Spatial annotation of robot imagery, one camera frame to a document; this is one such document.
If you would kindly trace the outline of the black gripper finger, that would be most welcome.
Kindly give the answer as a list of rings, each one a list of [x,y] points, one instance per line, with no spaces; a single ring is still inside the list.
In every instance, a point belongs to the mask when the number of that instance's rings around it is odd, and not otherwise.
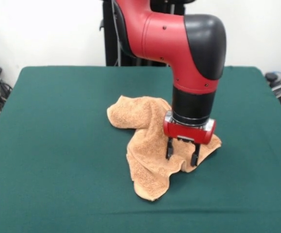
[[[195,146],[195,150],[192,153],[191,163],[190,164],[191,164],[191,166],[197,166],[198,165],[198,158],[199,158],[201,144],[193,143],[193,145]]]
[[[169,160],[171,156],[173,155],[174,152],[174,147],[173,147],[173,138],[169,137],[167,140],[167,145],[166,145],[166,159]]]

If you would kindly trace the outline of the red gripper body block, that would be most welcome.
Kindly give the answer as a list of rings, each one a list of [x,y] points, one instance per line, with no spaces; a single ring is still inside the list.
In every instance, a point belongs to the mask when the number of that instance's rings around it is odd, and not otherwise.
[[[172,116],[164,118],[164,133],[167,137],[184,139],[196,144],[209,144],[216,127],[216,121],[209,119],[201,127],[182,125],[173,121]]]

